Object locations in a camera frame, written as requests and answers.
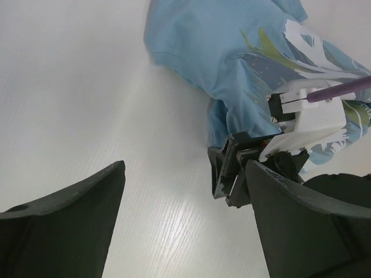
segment white table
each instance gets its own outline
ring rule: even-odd
[[[371,68],[369,0],[303,2],[308,26]],[[209,97],[150,64],[147,8],[148,0],[2,1],[0,210],[123,159],[104,277],[268,277],[252,208],[212,199]],[[370,139],[312,174],[370,172]]]

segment folded cloth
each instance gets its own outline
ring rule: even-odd
[[[214,102],[211,145],[231,133],[252,137],[279,133],[266,95],[296,79],[329,84],[370,75],[365,67],[300,22],[300,0],[153,0],[144,40],[157,65],[171,68]],[[371,90],[347,96],[344,132],[309,151],[303,171],[329,161],[366,134]]]

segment purple rod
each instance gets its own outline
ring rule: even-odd
[[[357,79],[345,84],[340,84],[320,91],[315,91],[307,96],[309,103],[317,103],[321,100],[329,100],[333,97],[340,97],[345,94],[355,93],[371,88],[371,76]]]

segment white plastic part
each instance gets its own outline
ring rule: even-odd
[[[260,154],[259,161],[264,162],[280,151],[297,155],[330,138],[335,141],[334,137],[342,134],[341,129],[347,121],[340,97],[314,104],[303,99],[314,90],[318,89],[299,89],[282,95],[284,113],[295,112],[294,129],[286,129],[285,134],[275,136]]]

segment blue cloth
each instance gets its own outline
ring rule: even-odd
[[[144,40],[157,65],[216,100],[209,114],[211,145],[222,147],[231,133],[279,133],[265,97],[286,82],[325,78],[335,85],[370,74],[303,27],[306,18],[299,0],[154,0]],[[352,99],[370,102],[370,97],[364,91]],[[369,123],[369,116],[357,123],[361,136]],[[315,149],[310,163],[327,162],[354,142],[359,130],[351,130],[354,140],[348,133],[334,142],[340,147]]]

